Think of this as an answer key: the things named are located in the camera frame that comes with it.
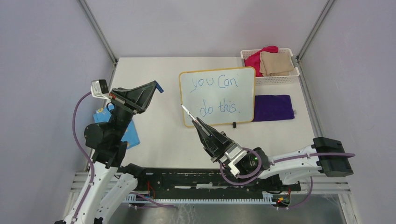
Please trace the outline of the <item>yellow framed whiteboard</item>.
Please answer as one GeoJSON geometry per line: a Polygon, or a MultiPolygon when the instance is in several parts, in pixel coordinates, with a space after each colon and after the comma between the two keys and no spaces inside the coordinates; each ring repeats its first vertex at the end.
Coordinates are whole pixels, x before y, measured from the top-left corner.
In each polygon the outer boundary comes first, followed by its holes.
{"type": "MultiPolygon", "coordinates": [[[[181,103],[209,125],[247,123],[254,118],[255,69],[185,71],[179,75],[181,103]]],[[[192,121],[183,111],[184,125],[192,121]]]]}

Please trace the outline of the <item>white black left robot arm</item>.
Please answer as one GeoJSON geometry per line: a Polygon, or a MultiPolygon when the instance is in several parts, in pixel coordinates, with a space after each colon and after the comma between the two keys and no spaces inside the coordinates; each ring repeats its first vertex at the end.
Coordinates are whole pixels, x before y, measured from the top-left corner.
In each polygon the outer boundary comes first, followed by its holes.
{"type": "Polygon", "coordinates": [[[90,94],[109,99],[114,108],[108,121],[89,124],[84,130],[85,145],[94,149],[93,156],[88,157],[91,172],[69,214],[58,223],[94,223],[100,200],[125,157],[127,142],[121,139],[132,117],[147,110],[155,91],[163,92],[157,81],[133,89],[112,90],[104,79],[92,81],[90,94]]]}

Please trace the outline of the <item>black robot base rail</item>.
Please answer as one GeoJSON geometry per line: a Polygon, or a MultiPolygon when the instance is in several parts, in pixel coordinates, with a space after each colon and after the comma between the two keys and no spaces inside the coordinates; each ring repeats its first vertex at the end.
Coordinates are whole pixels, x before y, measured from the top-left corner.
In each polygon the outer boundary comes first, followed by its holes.
{"type": "Polygon", "coordinates": [[[262,199],[265,193],[299,192],[300,183],[284,185],[278,175],[244,186],[227,183],[217,169],[145,168],[135,191],[155,199],[262,199]]]}

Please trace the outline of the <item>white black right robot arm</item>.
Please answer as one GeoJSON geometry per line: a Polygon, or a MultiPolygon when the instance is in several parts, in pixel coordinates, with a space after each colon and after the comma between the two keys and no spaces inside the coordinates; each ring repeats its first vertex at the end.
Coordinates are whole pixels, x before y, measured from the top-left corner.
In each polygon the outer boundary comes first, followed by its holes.
{"type": "Polygon", "coordinates": [[[270,178],[271,187],[282,190],[306,177],[319,174],[346,177],[354,173],[349,158],[355,154],[346,153],[338,140],[317,137],[312,145],[295,152],[268,156],[260,147],[249,149],[240,146],[200,118],[191,121],[211,161],[219,164],[223,179],[234,186],[270,178]]]}

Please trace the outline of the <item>blue white marker pen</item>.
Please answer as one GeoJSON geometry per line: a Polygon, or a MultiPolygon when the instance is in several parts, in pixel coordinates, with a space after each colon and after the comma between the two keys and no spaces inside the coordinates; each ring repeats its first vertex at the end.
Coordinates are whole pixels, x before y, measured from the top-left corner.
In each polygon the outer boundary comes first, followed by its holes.
{"type": "Polygon", "coordinates": [[[197,119],[191,114],[191,112],[183,104],[181,104],[181,107],[183,108],[183,110],[187,113],[187,115],[190,117],[190,119],[193,122],[197,122],[197,119]]]}

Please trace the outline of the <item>blue marker cap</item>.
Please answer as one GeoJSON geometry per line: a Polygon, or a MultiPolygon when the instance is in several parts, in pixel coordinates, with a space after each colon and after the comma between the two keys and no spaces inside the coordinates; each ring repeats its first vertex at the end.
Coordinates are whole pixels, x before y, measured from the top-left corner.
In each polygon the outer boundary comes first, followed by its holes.
{"type": "Polygon", "coordinates": [[[156,84],[156,89],[160,92],[160,93],[163,93],[164,92],[164,90],[163,90],[163,88],[160,86],[160,84],[156,84]]]}

